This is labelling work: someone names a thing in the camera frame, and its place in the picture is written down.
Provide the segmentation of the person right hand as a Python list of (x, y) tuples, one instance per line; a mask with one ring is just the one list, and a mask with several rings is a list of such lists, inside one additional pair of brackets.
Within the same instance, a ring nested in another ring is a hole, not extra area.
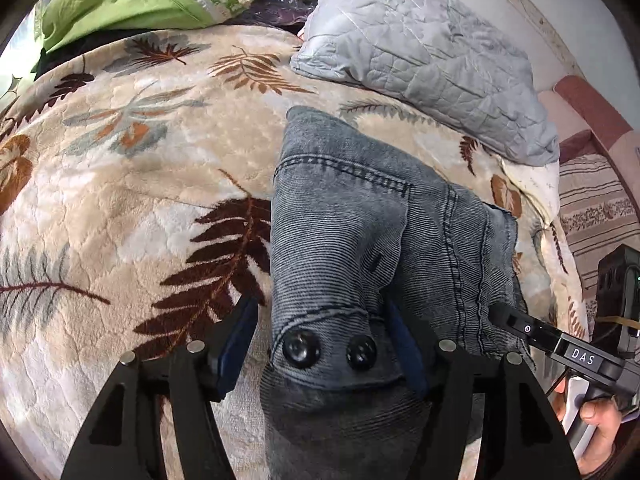
[(622, 414), (613, 399), (597, 399), (582, 404), (580, 417), (586, 424), (596, 428), (585, 452), (577, 460), (580, 474), (585, 479), (597, 472), (613, 456)]

